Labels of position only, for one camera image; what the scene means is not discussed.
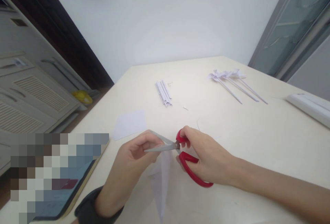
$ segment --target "cabinet vent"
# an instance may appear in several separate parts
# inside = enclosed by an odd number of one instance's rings
[[[18,80],[14,82],[14,84],[33,95],[38,100],[44,102],[57,112],[62,111],[69,105],[69,102],[63,99],[35,76],[29,76],[28,78]]]
[[[10,133],[33,133],[44,123],[0,101],[0,129]]]

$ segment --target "yellow object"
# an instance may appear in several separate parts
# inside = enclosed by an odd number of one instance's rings
[[[91,104],[93,102],[92,98],[84,90],[79,90],[71,93],[77,100],[84,104]]]

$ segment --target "scissors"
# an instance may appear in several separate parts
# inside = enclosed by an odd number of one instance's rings
[[[158,136],[167,145],[164,145],[162,147],[156,147],[156,148],[152,148],[152,149],[147,149],[147,150],[145,150],[145,152],[161,152],[161,151],[168,151],[168,150],[175,149],[178,152],[178,154],[179,154],[179,159],[181,161],[181,164],[183,165],[183,168],[186,170],[186,172],[192,178],[192,180],[195,181],[200,186],[203,186],[205,188],[211,187],[213,185],[213,183],[204,182],[203,180],[201,180],[200,178],[198,178],[196,176],[196,174],[194,174],[190,170],[190,168],[188,167],[186,161],[190,161],[192,163],[197,163],[199,161],[199,159],[197,159],[197,158],[191,156],[190,154],[187,154],[186,152],[183,152],[183,151],[180,150],[180,143],[189,142],[189,139],[187,137],[181,137],[180,136],[180,131],[181,130],[179,130],[178,134],[176,135],[176,142],[172,142],[171,140],[169,140],[169,139],[167,139],[167,138],[165,138],[165,137],[157,134],[156,132],[151,131],[151,133],[153,133],[156,136]]]

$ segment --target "white table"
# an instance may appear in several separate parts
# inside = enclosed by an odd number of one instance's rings
[[[228,83],[241,99],[207,75],[239,68],[246,81],[269,104],[253,101]],[[154,83],[173,82],[173,106],[165,108]],[[230,153],[257,165],[330,188],[330,130],[282,98],[304,91],[226,57],[212,57],[131,67],[110,89],[73,133],[113,132],[119,115],[145,109],[147,127],[175,139],[184,125],[196,127],[199,118],[218,127],[217,141]],[[104,184],[119,147],[131,135],[110,141],[76,206]],[[300,223],[278,204],[233,187],[202,188],[171,164],[164,224],[168,223]],[[159,223],[148,169],[127,202],[117,224]],[[74,211],[56,223],[70,223]]]

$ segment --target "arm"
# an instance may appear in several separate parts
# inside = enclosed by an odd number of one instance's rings
[[[120,147],[106,183],[94,202],[98,216],[110,218],[125,205],[141,174],[160,154],[145,153],[144,150],[163,144],[156,135],[145,131]],[[72,224],[79,224],[78,219]]]
[[[187,164],[202,180],[267,197],[312,223],[330,223],[329,189],[236,158],[212,137],[188,126],[180,135],[188,137],[187,146],[192,145],[200,158],[197,164]]]

